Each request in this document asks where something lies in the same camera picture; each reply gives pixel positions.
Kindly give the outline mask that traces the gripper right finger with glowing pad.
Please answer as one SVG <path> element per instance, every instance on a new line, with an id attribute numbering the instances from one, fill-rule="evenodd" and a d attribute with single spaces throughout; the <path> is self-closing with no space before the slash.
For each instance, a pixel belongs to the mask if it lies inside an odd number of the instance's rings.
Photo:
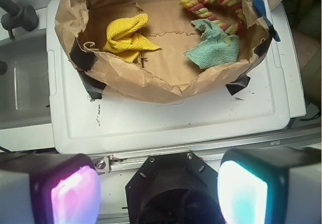
<path id="1" fill-rule="evenodd" d="M 229 149 L 217 193 L 227 223 L 321 223 L 321 150 Z"/>

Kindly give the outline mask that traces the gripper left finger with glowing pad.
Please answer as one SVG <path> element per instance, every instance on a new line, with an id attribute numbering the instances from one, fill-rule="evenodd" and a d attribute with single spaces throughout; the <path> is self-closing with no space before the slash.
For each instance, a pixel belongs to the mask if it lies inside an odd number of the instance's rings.
<path id="1" fill-rule="evenodd" d="M 87 155 L 1 155 L 1 223 L 96 223 L 100 204 Z"/>

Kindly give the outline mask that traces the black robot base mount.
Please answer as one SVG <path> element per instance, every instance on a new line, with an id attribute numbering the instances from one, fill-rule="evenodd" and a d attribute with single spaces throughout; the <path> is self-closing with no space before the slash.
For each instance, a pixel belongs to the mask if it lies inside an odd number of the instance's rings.
<path id="1" fill-rule="evenodd" d="M 147 157 L 125 186 L 130 223 L 225 223 L 217 177 L 192 152 Z"/>

